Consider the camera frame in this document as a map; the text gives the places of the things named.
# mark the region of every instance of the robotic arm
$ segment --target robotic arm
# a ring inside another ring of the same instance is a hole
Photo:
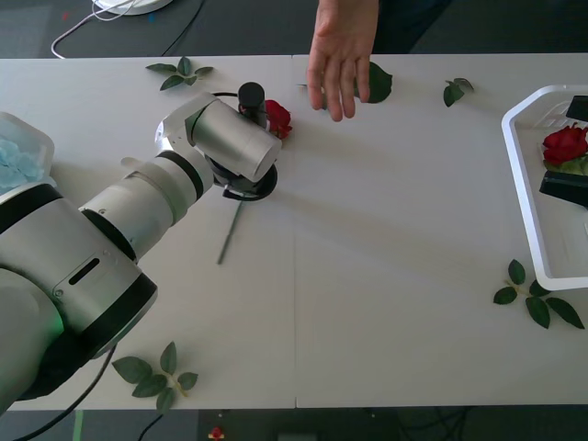
[[[77,209],[54,187],[0,198],[0,414],[61,386],[151,308],[137,267],[213,185],[259,200],[276,186],[281,141],[266,131],[264,90],[239,90],[239,113],[201,93],[159,125],[160,152]]]

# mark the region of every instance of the red rose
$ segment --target red rose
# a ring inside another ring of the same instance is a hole
[[[290,127],[290,112],[285,110],[273,99],[266,100],[267,119],[269,120],[269,131],[280,140],[288,137],[292,128]]]
[[[543,157],[548,163],[560,165],[586,154],[588,151],[588,142],[586,142],[588,128],[580,129],[575,126],[574,122],[571,127],[565,127],[551,133],[543,141],[543,145],[546,147]]]

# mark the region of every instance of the black cable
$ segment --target black cable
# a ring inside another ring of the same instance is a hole
[[[449,426],[447,425],[447,420],[444,419],[443,414],[441,413],[441,409],[439,409],[438,407],[435,407],[435,413],[437,414],[437,417],[439,418],[439,422],[443,425],[443,428],[445,429],[446,434],[448,434],[450,429],[449,429]]]
[[[443,416],[443,420],[448,421],[448,420],[452,420],[454,419],[456,416],[461,415],[463,413],[463,410],[460,409],[458,411],[455,411],[453,413],[450,413],[448,415]],[[434,421],[431,421],[429,423],[424,423],[424,424],[417,424],[417,425],[405,425],[404,427],[407,430],[425,430],[425,429],[430,429],[431,427],[435,427],[436,425],[438,425],[439,423],[441,423],[441,421],[439,421],[439,419],[436,419]]]
[[[156,424],[159,422],[159,420],[161,420],[163,417],[164,417],[163,415],[159,415],[157,418],[155,418],[153,421],[151,421],[151,422],[150,422],[150,423],[147,425],[147,427],[145,427],[145,428],[143,429],[143,431],[142,431],[142,432],[141,432],[141,434],[139,435],[139,439],[138,439],[137,441],[141,441],[141,440],[143,439],[143,437],[145,436],[145,434],[146,434],[147,432],[149,432],[149,429],[151,429],[151,428],[152,428],[154,425],[156,425]]]
[[[452,438],[454,436],[454,434],[456,432],[458,433],[458,441],[462,441],[463,430],[464,430],[464,426],[466,424],[466,418],[468,416],[468,413],[472,409],[474,409],[473,406],[465,407],[459,411],[456,411],[456,412],[453,412],[453,413],[450,413],[450,414],[444,416],[438,408],[435,408],[435,412],[437,413],[438,418],[434,421],[431,421],[431,422],[428,422],[425,424],[418,424],[418,425],[404,425],[404,424],[402,424],[402,422],[399,419],[398,424],[399,424],[399,427],[401,429],[403,436],[408,441],[416,441],[409,434],[409,431],[420,431],[420,430],[424,430],[424,429],[429,429],[429,428],[435,427],[436,425],[439,425],[439,424],[442,424],[446,430],[446,433],[443,436],[443,438],[441,439],[441,441],[448,441],[450,438]],[[458,419],[455,421],[455,423],[452,426],[449,426],[447,424],[447,421],[449,421],[455,417],[457,417]]]
[[[166,53],[168,53],[168,51],[170,49],[172,49],[175,44],[182,38],[184,37],[188,30],[190,29],[190,27],[192,26],[192,23],[194,23],[196,21],[196,19],[198,18],[198,16],[200,15],[200,11],[202,10],[202,7],[204,6],[204,4],[206,3],[206,0],[200,0],[200,5],[198,6],[198,9],[196,10],[196,13],[194,14],[194,16],[192,18],[190,18],[190,21],[188,21],[186,27],[182,30],[182,32],[180,32],[180,35],[178,35],[174,41],[172,41],[172,44],[170,44],[167,49],[164,51],[164,53],[162,53],[162,57],[164,57],[166,55]]]
[[[112,347],[112,349],[110,349],[110,352],[108,352],[106,360],[104,360],[104,364],[100,368],[100,371],[98,372],[98,375],[96,375],[96,378],[94,379],[94,381],[92,381],[92,384],[90,384],[90,386],[88,386],[88,389],[86,389],[84,391],[84,393],[82,395],[80,395],[80,397],[77,400],[75,400],[70,407],[65,409],[63,412],[61,412],[59,415],[57,415],[51,421],[49,421],[48,423],[43,425],[41,428],[37,429],[35,432],[32,432],[32,433],[25,435],[25,436],[21,436],[20,438],[17,438],[14,441],[29,441],[29,439],[36,438],[37,436],[47,432],[49,429],[51,429],[57,423],[59,423],[63,418],[65,418],[67,415],[69,415],[80,404],[80,402],[82,402],[85,399],[85,397],[87,397],[90,394],[90,392],[94,389],[96,384],[98,384],[98,382],[100,381],[100,379],[104,375],[104,372],[107,370],[108,363],[110,363],[110,360],[112,359],[112,356],[114,355],[114,350],[116,348],[117,348],[117,346],[114,345]]]
[[[473,406],[471,406],[471,407],[467,408],[467,409],[464,411],[464,414],[463,414],[463,421],[461,422],[461,426],[459,427],[459,430],[458,430],[458,441],[462,441],[462,440],[463,440],[463,431],[464,431],[464,429],[465,429],[465,427],[466,427],[466,421],[468,421],[468,420],[467,420],[468,413],[469,413],[469,412],[470,412],[472,409],[473,409]]]

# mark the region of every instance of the person's arm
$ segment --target person's arm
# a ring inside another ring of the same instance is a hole
[[[356,114],[354,80],[369,99],[369,55],[378,24],[378,0],[320,0],[307,80],[311,105],[322,108],[322,87],[334,121]]]

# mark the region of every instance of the white table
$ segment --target white table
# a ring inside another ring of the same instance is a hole
[[[159,122],[196,93],[179,86],[159,92],[164,77],[153,60],[1,61],[0,107],[46,132],[56,154],[53,175],[81,205],[123,177],[124,156],[156,154]],[[289,104],[291,57],[201,58],[216,68],[203,85],[236,91],[247,81]],[[288,179],[288,153],[281,176]],[[180,370],[200,377],[176,408],[293,407],[294,261],[290,216],[278,198],[247,207],[222,266],[216,259],[234,201],[217,188],[195,205],[151,252],[141,268],[159,287],[155,305],[120,343],[115,359],[144,356],[157,366],[175,340]],[[92,381],[94,361],[49,397],[12,409],[61,409]],[[84,401],[85,409],[154,408],[131,397],[132,386],[109,368]]]
[[[587,402],[588,333],[556,318],[545,331],[522,300],[492,296],[512,258],[531,269],[500,120],[543,85],[585,82],[588,56],[375,60],[392,96],[334,124],[296,86],[305,57],[199,59],[217,68],[209,90],[255,80],[294,131],[276,192],[246,209],[224,266],[235,205],[218,190],[141,261],[160,298],[117,356],[156,361],[174,339],[181,368],[200,374],[180,408]],[[150,62],[0,62],[3,109],[53,138],[56,179],[78,204],[124,174],[120,157],[153,155],[157,123],[193,93],[159,93]],[[456,76],[477,92],[447,109]],[[588,322],[586,292],[562,297]],[[13,409],[65,407],[98,365]],[[110,369],[83,407],[154,406],[130,391]]]
[[[588,332],[492,297],[511,259],[532,270],[502,116],[585,84],[588,55],[374,60],[384,104],[337,126],[303,90],[292,108],[298,406],[587,403]],[[477,92],[446,108],[455,77]],[[588,292],[561,296],[588,323]]]

